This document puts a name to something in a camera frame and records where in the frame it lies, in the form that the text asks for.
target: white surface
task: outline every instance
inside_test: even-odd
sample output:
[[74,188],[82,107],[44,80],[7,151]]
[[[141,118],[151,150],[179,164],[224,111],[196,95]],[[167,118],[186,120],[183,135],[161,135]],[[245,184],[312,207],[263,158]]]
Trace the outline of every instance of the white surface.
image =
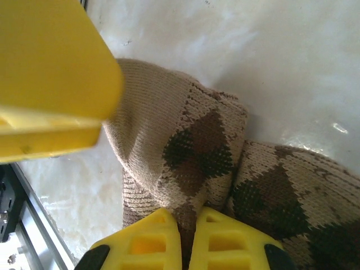
[[[89,0],[88,14],[115,57],[237,94],[249,137],[360,173],[360,1]],[[120,165],[105,138],[21,167],[77,257],[120,228]]]

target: yellow plastic block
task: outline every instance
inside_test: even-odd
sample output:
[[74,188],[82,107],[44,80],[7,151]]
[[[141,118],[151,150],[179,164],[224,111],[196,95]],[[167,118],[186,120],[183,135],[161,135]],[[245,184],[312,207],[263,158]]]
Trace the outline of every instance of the yellow plastic block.
[[123,78],[79,1],[0,0],[0,37],[0,161],[93,146]]
[[270,236],[204,207],[196,223],[189,270],[270,270],[265,244],[282,249]]
[[181,270],[180,234],[175,219],[159,209],[133,225],[95,243],[110,252],[101,270]]

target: knitted fabric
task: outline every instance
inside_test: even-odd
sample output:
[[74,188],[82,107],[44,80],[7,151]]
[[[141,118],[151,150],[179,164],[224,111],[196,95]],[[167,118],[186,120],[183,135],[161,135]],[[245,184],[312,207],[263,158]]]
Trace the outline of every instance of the knitted fabric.
[[194,78],[119,60],[125,93],[104,127],[123,165],[123,225],[160,207],[187,267],[196,216],[220,210],[282,242],[299,269],[360,269],[360,179],[310,151],[245,140],[247,110]]

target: yellow plastic object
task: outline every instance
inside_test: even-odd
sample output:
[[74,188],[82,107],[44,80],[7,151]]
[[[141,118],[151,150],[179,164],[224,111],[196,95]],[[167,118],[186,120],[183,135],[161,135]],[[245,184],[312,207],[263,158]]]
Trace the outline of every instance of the yellow plastic object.
[[175,219],[159,209],[133,225],[95,243],[110,252],[101,270],[181,270],[180,234]]
[[0,162],[93,146],[122,92],[77,0],[0,0]]
[[270,270],[264,245],[283,249],[270,236],[204,207],[197,223],[190,270]]

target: yellow plastic piece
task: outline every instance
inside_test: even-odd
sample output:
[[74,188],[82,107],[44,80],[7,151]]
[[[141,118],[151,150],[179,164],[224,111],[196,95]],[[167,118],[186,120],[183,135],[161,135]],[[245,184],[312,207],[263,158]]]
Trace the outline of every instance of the yellow plastic piece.
[[204,207],[196,223],[189,270],[270,270],[265,244],[283,249],[257,229]]
[[180,234],[175,219],[159,209],[95,243],[109,245],[101,270],[181,270]]
[[0,162],[93,146],[123,89],[78,0],[0,0]]

